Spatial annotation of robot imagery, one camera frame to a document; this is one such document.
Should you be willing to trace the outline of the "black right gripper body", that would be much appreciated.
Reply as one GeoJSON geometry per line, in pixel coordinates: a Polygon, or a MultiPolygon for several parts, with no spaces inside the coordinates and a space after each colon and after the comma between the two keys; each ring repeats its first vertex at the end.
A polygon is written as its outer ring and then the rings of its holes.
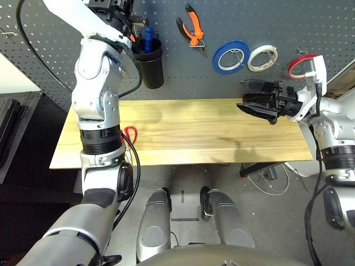
{"type": "Polygon", "coordinates": [[[275,81],[268,107],[274,112],[268,121],[275,124],[280,116],[295,116],[300,111],[302,102],[298,100],[294,87],[282,88],[280,82],[275,81]]]}

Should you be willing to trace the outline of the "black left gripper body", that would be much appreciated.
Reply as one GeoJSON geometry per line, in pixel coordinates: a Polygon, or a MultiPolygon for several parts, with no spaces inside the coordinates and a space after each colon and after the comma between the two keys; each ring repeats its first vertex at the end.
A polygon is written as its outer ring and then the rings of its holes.
{"type": "Polygon", "coordinates": [[[133,1],[90,0],[88,8],[104,23],[118,31],[126,31],[133,10],[133,1]]]}

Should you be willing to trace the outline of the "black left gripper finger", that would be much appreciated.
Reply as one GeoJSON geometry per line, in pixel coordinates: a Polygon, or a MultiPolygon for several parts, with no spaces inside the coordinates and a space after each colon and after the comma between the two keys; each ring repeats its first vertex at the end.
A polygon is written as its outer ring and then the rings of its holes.
{"type": "Polygon", "coordinates": [[[129,22],[133,26],[137,27],[147,27],[148,26],[148,18],[139,15],[131,15],[129,17],[129,22]]]}

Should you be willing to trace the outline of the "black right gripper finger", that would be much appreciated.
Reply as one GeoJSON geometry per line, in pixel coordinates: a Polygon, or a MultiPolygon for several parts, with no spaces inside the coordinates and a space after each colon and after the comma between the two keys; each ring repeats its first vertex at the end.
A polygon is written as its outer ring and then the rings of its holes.
{"type": "Polygon", "coordinates": [[[277,89],[275,82],[267,82],[259,79],[246,79],[240,81],[247,92],[249,93],[271,93],[277,89]]]}
{"type": "Polygon", "coordinates": [[[277,121],[277,111],[257,103],[238,103],[236,106],[243,112],[268,121],[277,121]]]}

